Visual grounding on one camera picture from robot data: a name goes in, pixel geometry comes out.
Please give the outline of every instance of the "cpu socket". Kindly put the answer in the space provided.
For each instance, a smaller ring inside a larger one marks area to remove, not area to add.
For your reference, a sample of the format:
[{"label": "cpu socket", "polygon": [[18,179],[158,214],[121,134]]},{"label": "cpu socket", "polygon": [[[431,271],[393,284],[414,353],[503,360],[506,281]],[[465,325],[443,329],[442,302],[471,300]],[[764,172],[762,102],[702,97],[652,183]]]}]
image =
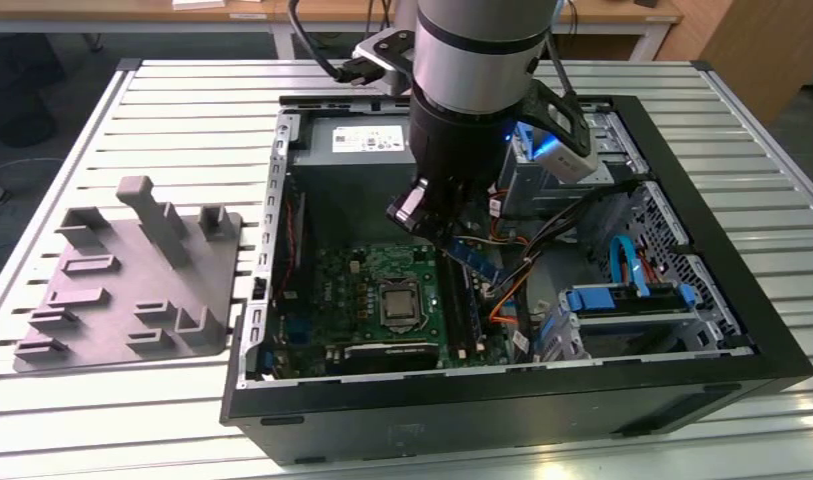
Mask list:
[{"label": "cpu socket", "polygon": [[421,323],[421,291],[409,278],[387,278],[379,283],[379,324],[405,333]]}]

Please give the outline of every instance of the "metal slatted table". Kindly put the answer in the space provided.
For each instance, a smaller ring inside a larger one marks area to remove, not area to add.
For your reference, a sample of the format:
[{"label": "metal slatted table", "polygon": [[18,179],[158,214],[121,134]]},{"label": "metal slatted table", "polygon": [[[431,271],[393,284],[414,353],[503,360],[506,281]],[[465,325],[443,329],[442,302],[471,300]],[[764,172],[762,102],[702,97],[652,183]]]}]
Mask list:
[{"label": "metal slatted table", "polygon": [[[721,80],[686,63],[569,62],[581,94],[637,95],[813,359],[813,186]],[[553,87],[550,67],[538,76]],[[219,425],[227,352],[215,357],[15,375],[14,344],[44,292],[67,207],[130,217],[114,190],[150,175],[181,214],[225,203],[242,245],[261,234],[281,95],[337,94],[307,62],[146,61],[118,71],[0,275],[0,477],[101,472],[226,478],[299,472],[367,478],[728,478],[813,473],[813,379],[662,437],[282,470]],[[355,88],[358,94],[373,89]],[[254,252],[237,264],[249,291]]]}]

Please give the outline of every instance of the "sticker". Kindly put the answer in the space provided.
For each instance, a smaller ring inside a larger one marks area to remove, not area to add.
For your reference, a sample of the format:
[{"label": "sticker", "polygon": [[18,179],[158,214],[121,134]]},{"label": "sticker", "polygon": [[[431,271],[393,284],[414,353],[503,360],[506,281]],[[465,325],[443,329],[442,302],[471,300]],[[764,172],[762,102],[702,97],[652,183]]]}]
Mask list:
[{"label": "sticker", "polygon": [[513,335],[513,343],[516,344],[516,346],[518,347],[518,349],[528,353],[528,349],[530,347],[530,342],[528,341],[528,339],[525,338],[525,335],[522,335],[522,333],[517,330],[516,334]]},{"label": "sticker", "polygon": [[266,20],[266,13],[230,13],[229,18],[234,20]]},{"label": "sticker", "polygon": [[489,215],[495,218],[501,217],[501,200],[497,198],[489,199]]},{"label": "sticker", "polygon": [[337,127],[331,132],[331,151],[353,152],[402,152],[403,127],[381,125],[375,127]]}]

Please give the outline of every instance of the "open computer tower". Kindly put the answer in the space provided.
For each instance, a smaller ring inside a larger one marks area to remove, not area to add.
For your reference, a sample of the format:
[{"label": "open computer tower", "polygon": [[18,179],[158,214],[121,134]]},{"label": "open computer tower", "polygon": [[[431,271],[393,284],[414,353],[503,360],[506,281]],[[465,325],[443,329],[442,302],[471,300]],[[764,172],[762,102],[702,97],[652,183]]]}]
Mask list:
[{"label": "open computer tower", "polygon": [[[409,100],[282,99],[222,406],[281,464],[661,434],[813,375],[640,101],[582,102],[598,170],[565,185],[517,129],[447,255],[385,217]],[[499,298],[516,239],[610,185]]]}]

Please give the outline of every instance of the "3d printed holder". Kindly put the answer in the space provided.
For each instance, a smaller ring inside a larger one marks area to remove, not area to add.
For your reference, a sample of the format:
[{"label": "3d printed holder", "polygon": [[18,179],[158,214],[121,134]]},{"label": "3d printed holder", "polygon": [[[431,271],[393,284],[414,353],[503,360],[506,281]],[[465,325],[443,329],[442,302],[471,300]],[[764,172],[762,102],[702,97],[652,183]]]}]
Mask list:
[{"label": "3d printed holder", "polygon": [[149,177],[117,190],[139,220],[67,211],[70,246],[15,350],[20,372],[199,355],[225,349],[241,216],[203,206],[181,217]]}]

